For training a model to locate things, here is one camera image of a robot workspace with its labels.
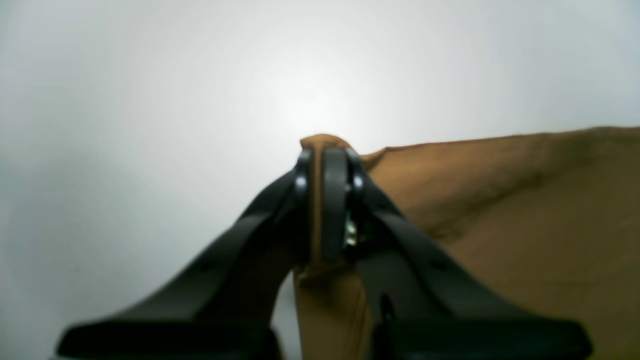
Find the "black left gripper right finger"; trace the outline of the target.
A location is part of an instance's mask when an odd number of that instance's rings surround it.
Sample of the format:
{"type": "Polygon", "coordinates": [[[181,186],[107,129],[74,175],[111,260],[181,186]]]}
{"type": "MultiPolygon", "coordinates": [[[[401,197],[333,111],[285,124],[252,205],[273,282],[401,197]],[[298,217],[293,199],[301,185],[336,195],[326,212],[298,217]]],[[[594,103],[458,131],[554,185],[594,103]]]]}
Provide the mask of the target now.
{"type": "Polygon", "coordinates": [[[350,148],[321,151],[321,258],[355,266],[371,360],[585,360],[583,326],[489,290],[411,223],[350,148]]]}

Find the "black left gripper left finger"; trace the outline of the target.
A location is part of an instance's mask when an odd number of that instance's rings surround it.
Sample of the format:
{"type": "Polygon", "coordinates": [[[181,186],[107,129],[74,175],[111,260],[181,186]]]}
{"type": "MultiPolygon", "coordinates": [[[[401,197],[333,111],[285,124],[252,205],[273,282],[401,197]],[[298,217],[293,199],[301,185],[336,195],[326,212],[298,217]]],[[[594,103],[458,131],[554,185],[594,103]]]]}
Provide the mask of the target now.
{"type": "Polygon", "coordinates": [[[265,187],[238,220],[151,296],[71,326],[55,351],[69,360],[280,360],[270,326],[285,277],[308,260],[313,153],[265,187]]]}

